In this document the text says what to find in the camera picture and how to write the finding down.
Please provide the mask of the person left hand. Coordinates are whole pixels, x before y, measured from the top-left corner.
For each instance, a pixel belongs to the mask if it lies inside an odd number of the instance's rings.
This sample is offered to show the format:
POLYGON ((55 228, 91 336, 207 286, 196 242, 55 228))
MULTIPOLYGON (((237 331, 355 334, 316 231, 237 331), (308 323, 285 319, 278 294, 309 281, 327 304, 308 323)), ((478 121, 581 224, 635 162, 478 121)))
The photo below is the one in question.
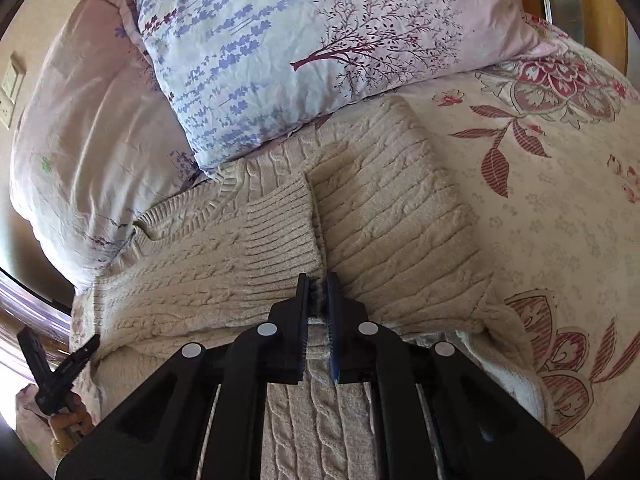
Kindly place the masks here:
POLYGON ((73 434, 79 432, 85 437, 94 429, 93 419, 86 404, 74 392, 67 396, 67 411, 50 416, 49 426, 53 437, 65 451, 70 451, 76 445, 73 434))

